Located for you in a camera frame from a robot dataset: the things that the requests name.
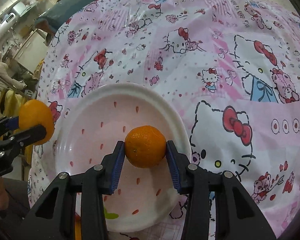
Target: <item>water heater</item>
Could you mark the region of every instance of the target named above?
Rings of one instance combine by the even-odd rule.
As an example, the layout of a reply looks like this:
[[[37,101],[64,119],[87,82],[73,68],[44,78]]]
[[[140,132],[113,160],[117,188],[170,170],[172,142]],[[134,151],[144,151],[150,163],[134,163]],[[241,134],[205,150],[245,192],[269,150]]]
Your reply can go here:
[[[17,22],[17,17],[14,13],[10,13],[7,18],[0,22],[0,39],[5,33]]]

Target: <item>floor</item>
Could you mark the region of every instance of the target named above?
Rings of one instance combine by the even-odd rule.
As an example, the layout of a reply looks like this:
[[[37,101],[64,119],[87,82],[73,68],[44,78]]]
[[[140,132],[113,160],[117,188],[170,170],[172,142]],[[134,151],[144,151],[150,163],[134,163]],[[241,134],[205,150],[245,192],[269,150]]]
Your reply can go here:
[[[4,175],[4,178],[22,180],[22,160],[17,157],[12,162],[13,171]]]

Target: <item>person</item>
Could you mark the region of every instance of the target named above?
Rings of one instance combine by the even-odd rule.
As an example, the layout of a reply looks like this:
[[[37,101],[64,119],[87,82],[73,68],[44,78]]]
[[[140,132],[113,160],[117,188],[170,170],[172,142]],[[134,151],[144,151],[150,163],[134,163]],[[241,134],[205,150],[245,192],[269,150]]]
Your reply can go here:
[[[96,0],[82,8],[57,31],[42,68],[38,98],[52,110],[55,133],[34,147],[30,206],[56,176],[58,136],[71,110],[98,87],[122,82],[172,105],[186,127],[191,162],[232,171],[276,236],[284,232],[300,209],[295,11],[266,0]],[[109,237],[180,239],[187,203],[182,196],[158,225]],[[210,206],[213,239],[213,193]]]
[[[0,177],[0,229],[21,240],[18,228],[30,210],[27,182]]]

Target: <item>screw head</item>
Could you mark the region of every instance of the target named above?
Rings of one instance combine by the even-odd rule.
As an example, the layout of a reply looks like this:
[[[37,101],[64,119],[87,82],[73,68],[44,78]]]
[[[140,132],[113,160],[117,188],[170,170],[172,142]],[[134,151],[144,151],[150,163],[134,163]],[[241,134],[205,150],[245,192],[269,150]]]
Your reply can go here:
[[[233,177],[233,173],[231,171],[225,171],[224,176],[230,179]]]
[[[101,170],[103,169],[103,166],[102,166],[101,164],[97,164],[97,165],[95,165],[95,166],[93,167],[93,169],[94,169],[95,171],[101,171]]]
[[[61,172],[58,175],[59,179],[65,179],[67,176],[68,176],[68,174],[66,172]]]
[[[188,169],[191,170],[191,171],[195,171],[197,168],[198,168],[198,166],[193,164],[193,163],[188,165]]]

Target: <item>blue dress print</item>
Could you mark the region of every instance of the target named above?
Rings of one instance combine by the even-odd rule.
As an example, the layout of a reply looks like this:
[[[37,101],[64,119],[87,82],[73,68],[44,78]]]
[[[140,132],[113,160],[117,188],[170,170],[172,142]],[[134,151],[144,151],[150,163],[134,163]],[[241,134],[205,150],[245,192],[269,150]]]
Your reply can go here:
[[[214,93],[214,91],[216,90],[216,85],[215,85],[215,84],[213,84],[213,85],[211,85],[211,84],[208,85],[208,84],[207,84],[207,85],[206,85],[206,88],[209,89],[209,90],[213,90],[213,93]]]

